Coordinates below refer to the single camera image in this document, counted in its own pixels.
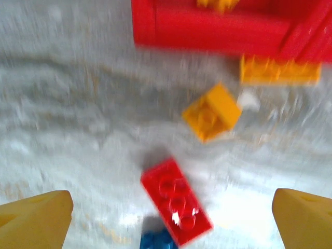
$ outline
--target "floor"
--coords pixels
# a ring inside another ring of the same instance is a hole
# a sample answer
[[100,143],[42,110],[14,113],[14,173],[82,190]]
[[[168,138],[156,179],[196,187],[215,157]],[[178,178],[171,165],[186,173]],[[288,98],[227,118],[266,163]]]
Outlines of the floor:
[[[332,198],[332,71],[240,87],[238,62],[136,49],[129,0],[0,0],[0,203],[74,200],[67,248],[138,248],[162,227],[142,171],[174,156],[214,230],[185,248],[283,248],[277,188]],[[181,111],[222,81],[243,107],[202,145]]]

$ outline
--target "yellow toy block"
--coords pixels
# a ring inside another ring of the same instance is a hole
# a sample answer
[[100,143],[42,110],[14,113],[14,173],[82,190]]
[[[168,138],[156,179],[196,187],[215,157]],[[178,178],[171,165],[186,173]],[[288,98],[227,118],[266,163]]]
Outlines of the yellow toy block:
[[213,139],[223,131],[231,130],[241,116],[230,93],[220,84],[191,104],[182,118],[203,141]]
[[332,199],[277,189],[272,211],[286,249],[332,248]]
[[316,85],[321,76],[321,64],[278,62],[257,56],[242,56],[242,85]]
[[68,191],[53,191],[0,206],[0,248],[61,249],[72,220]]
[[232,10],[239,0],[197,0],[198,7],[213,8],[221,13]]

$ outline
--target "yellow triangular piece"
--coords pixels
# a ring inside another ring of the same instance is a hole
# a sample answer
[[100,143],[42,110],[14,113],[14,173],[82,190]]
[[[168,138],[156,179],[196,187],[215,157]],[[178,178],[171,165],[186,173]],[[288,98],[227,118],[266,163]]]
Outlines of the yellow triangular piece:
[[332,248],[332,199],[277,189],[272,212],[286,249]]
[[72,211],[65,190],[0,205],[0,248],[61,249]]

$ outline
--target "blue lego brick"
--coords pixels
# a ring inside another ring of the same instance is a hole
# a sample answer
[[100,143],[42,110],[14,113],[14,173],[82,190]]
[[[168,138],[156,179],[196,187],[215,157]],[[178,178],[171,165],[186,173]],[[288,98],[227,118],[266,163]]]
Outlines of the blue lego brick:
[[147,232],[141,237],[140,249],[178,249],[166,229],[161,232]]

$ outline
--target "red lego structure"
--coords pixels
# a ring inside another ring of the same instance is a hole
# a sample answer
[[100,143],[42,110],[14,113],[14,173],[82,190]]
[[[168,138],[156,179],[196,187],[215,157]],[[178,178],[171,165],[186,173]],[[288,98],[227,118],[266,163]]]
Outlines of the red lego structure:
[[173,158],[145,172],[141,183],[179,246],[212,229],[212,224]]
[[141,46],[332,62],[332,0],[240,0],[230,13],[196,0],[131,0]]

